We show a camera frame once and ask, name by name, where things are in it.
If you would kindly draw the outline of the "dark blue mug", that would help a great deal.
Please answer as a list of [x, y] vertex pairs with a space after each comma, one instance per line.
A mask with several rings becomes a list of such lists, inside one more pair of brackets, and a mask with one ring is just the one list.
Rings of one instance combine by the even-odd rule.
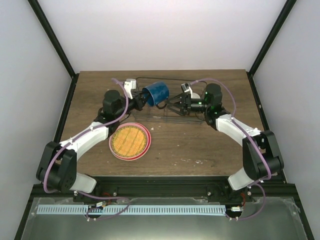
[[150, 107], [154, 107], [159, 103], [166, 101], [170, 95], [169, 88], [163, 81], [157, 81], [148, 86], [143, 87], [142, 92], [150, 93], [150, 98], [147, 102], [147, 105]]

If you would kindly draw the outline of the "black wire dish rack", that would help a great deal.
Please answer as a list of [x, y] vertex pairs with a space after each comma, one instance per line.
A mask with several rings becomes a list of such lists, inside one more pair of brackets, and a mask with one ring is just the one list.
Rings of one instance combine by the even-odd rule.
[[[151, 85], [155, 82], [164, 82], [169, 89], [169, 98], [173, 98], [178, 94], [182, 93], [181, 85], [184, 83], [192, 82], [191, 79], [183, 78], [168, 78], [168, 77], [142, 77], [136, 78], [136, 89], [141, 91], [142, 88]], [[178, 115], [177, 113], [168, 109], [168, 107], [163, 107], [164, 102], [159, 104], [159, 107], [150, 107], [148, 104], [145, 105], [143, 110], [137, 111], [133, 110], [131, 115], [136, 121], [155, 121], [155, 122], [170, 122], [170, 123], [190, 123], [190, 124], [202, 124], [205, 121], [203, 113], [192, 112], [185, 116]]]

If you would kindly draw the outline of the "pink red plate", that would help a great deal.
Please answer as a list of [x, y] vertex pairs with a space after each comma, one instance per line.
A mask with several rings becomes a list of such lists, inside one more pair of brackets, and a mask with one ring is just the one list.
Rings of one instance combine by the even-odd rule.
[[[112, 138], [112, 136], [115, 134], [115, 132], [116, 132], [118, 129], [120, 129], [120, 128], [122, 128], [122, 127], [125, 127], [125, 126], [138, 127], [138, 128], [142, 129], [142, 130], [146, 133], [147, 145], [146, 145], [145, 149], [143, 150], [143, 152], [140, 153], [139, 155], [135, 156], [135, 157], [124, 158], [124, 157], [121, 157], [121, 156], [119, 156], [119, 155], [116, 155], [116, 154], [113, 152], [113, 150], [111, 150], [111, 138]], [[114, 132], [114, 134], [109, 138], [109, 143], [108, 143], [108, 144], [109, 144], [109, 149], [110, 149], [111, 153], [112, 153], [116, 158], [118, 158], [118, 159], [120, 159], [120, 160], [124, 160], [124, 161], [134, 161], [134, 160], [137, 160], [137, 159], [143, 157], [143, 156], [147, 153], [147, 151], [149, 150], [149, 148], [150, 148], [150, 146], [151, 146], [152, 138], [151, 138], [151, 133], [149, 132], [149, 130], [148, 130], [145, 126], [143, 126], [142, 124], [137, 123], [137, 122], [127, 122], [127, 123], [121, 124], [121, 125], [117, 128], [117, 130], [116, 130], [116, 131]]]

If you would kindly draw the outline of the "orange woven plate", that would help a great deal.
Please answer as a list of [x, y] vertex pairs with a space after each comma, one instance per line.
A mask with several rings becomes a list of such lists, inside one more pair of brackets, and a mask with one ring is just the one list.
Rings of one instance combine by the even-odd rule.
[[136, 126], [119, 128], [111, 138], [111, 150], [122, 158], [133, 158], [147, 146], [146, 133]]

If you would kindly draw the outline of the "white bowl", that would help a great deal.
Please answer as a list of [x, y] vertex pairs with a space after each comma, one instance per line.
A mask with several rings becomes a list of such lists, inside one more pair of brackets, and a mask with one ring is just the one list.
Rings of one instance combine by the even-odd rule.
[[192, 98], [192, 99], [200, 99], [201, 97], [200, 97], [197, 93], [193, 92], [193, 93], [191, 94], [191, 98]]

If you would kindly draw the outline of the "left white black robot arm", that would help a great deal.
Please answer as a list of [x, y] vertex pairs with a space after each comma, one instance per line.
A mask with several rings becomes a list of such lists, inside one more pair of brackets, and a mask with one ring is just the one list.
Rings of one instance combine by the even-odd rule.
[[141, 110], [151, 95], [135, 92], [132, 98], [117, 90], [105, 93], [97, 117], [83, 131], [62, 142], [49, 142], [43, 151], [36, 177], [46, 193], [83, 192], [91, 202], [97, 202], [102, 189], [93, 177], [77, 172], [78, 160], [92, 147], [108, 139], [119, 127], [120, 120], [133, 109]]

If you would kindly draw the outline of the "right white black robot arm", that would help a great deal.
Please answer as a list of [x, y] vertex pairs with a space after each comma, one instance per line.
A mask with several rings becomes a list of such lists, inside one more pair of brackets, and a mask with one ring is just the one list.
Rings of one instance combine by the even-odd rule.
[[240, 196], [240, 190], [269, 180], [284, 168], [284, 161], [275, 134], [261, 131], [235, 118], [223, 107], [223, 84], [209, 83], [202, 97], [192, 90], [191, 83], [181, 85], [182, 92], [166, 100], [166, 107], [180, 115], [202, 113], [208, 126], [223, 133], [242, 148], [242, 168], [228, 177], [222, 188], [223, 198], [229, 202]]

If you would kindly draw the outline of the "light blue slotted strip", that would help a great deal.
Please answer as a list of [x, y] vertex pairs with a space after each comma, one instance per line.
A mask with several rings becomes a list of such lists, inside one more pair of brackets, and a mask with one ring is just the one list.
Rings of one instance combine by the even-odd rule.
[[197, 215], [197, 216], [224, 216], [224, 205], [131, 205], [123, 210], [123, 205], [109, 205], [102, 209], [89, 211], [87, 205], [53, 205], [40, 204], [36, 208], [38, 215], [106, 215], [117, 213], [123, 215]]

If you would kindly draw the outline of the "black aluminium frame rail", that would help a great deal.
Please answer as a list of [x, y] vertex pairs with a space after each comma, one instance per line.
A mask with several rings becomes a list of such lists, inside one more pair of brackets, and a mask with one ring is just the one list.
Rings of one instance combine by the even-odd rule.
[[[226, 176], [96, 176], [97, 190], [90, 193], [106, 197], [133, 198], [195, 198], [209, 202], [235, 203], [242, 200], [241, 193], [247, 199], [262, 197], [257, 186], [249, 190], [232, 191], [227, 186]], [[286, 183], [280, 177], [261, 183], [267, 197], [292, 197], [299, 199], [295, 184]]]

